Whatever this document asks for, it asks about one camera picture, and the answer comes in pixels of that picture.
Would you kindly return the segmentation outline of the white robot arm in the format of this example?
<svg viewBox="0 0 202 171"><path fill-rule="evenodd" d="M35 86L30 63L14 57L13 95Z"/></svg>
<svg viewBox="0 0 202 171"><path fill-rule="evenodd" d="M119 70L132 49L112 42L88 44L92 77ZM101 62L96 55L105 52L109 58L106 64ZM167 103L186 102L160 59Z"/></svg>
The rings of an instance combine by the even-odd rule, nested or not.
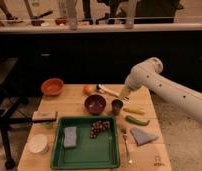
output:
<svg viewBox="0 0 202 171"><path fill-rule="evenodd" d="M162 70L163 63L157 57L136 64L126 77L119 98L124 99L131 92L145 86L169 103L177 105L202 124L202 93L161 76Z"/></svg>

